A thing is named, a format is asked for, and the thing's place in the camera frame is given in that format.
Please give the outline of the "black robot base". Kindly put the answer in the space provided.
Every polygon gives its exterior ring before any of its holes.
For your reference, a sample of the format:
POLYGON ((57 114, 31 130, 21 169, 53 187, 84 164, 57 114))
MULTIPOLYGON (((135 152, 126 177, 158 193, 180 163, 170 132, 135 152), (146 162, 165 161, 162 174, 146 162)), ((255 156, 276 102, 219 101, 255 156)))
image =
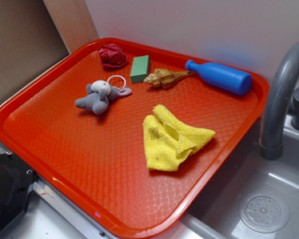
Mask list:
POLYGON ((0 235, 26 214, 36 178, 16 154, 0 154, 0 235))

